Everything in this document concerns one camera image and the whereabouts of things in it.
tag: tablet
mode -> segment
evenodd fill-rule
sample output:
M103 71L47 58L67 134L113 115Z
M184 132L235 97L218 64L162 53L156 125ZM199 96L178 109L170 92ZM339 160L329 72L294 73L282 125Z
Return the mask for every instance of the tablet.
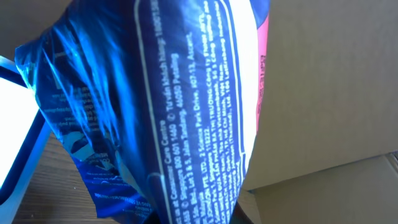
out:
M50 128L13 62L0 57L0 216L14 217Z

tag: white screen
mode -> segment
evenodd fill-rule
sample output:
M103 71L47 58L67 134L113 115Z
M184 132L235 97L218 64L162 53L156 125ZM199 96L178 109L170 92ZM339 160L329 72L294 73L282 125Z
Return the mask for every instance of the white screen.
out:
M0 78L0 188L38 110L32 90Z

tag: plastic wrapper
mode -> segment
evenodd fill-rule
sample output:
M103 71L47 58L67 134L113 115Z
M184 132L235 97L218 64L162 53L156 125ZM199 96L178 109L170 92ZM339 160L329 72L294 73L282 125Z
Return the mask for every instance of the plastic wrapper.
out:
M98 217L229 223L258 129L268 7L73 1L16 49Z

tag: wooden table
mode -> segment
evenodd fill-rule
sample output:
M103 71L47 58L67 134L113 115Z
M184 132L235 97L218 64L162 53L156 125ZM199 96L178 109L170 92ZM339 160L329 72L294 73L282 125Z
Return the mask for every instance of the wooden table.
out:
M116 223L97 219L80 174L51 134L14 223Z

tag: blue device frame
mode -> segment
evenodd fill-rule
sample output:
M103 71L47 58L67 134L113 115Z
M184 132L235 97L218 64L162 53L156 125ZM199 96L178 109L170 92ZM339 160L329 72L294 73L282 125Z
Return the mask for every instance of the blue device frame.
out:
M26 88L21 75L18 74L15 69L7 67L6 65L0 64L0 78L4 78ZM44 117L42 116L42 113L38 111L32 126L30 127L29 132L22 143L18 155L16 156L15 161L12 164L12 167L10 168L2 187L0 188L0 205L7 201L10 195L13 193L44 124Z

